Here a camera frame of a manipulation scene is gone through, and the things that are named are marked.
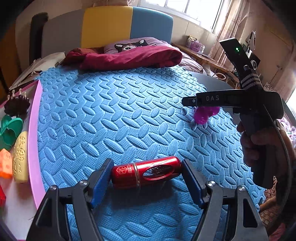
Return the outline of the person right hand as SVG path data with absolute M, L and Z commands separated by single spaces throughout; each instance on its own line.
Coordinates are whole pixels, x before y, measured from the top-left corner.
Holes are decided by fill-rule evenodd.
M 277 171 L 275 176 L 280 178 L 287 173 L 287 158 L 282 146 L 282 141 L 285 142 L 291 161 L 295 159 L 295 151 L 293 149 L 292 142 L 283 128 L 280 128 L 279 132 L 277 132 L 273 127 L 264 128 L 255 134 L 248 136 L 245 133 L 243 124 L 239 123 L 237 131 L 242 133 L 240 142 L 244 155 L 243 160 L 247 166 L 252 167 L 259 161 L 259 152 L 255 149 L 256 146 L 271 145 L 275 148 L 275 159 L 277 162 Z

